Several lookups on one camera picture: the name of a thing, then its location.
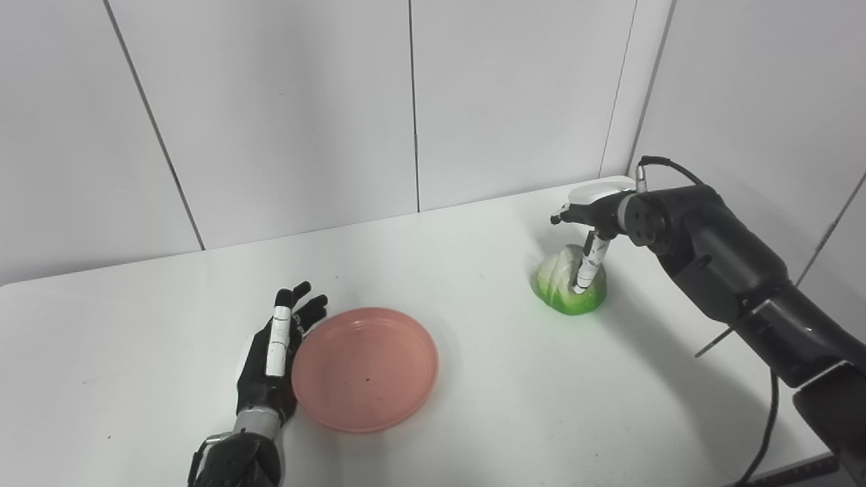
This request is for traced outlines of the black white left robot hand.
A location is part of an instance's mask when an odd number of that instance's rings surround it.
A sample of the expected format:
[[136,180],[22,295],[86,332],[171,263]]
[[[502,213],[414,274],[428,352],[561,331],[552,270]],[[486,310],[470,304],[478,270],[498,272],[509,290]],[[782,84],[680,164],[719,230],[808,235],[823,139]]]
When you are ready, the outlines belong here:
[[301,302],[312,290],[309,281],[301,281],[293,289],[280,289],[275,297],[275,307],[290,309],[287,320],[287,343],[285,366],[281,376],[266,374],[269,342],[273,319],[253,335],[242,372],[236,382],[236,413],[251,408],[269,408],[276,413],[279,427],[290,420],[297,408],[291,372],[297,352],[307,333],[327,316],[328,298],[318,295]]

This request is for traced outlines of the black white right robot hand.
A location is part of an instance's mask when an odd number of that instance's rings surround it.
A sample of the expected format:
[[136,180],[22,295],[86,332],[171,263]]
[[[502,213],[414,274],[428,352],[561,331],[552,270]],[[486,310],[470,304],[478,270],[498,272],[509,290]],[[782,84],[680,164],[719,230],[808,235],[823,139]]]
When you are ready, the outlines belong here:
[[628,176],[613,176],[587,181],[569,192],[567,202],[551,215],[553,225],[581,224],[590,228],[572,289],[582,295],[600,274],[610,242],[624,234],[620,206],[636,192],[637,183]]

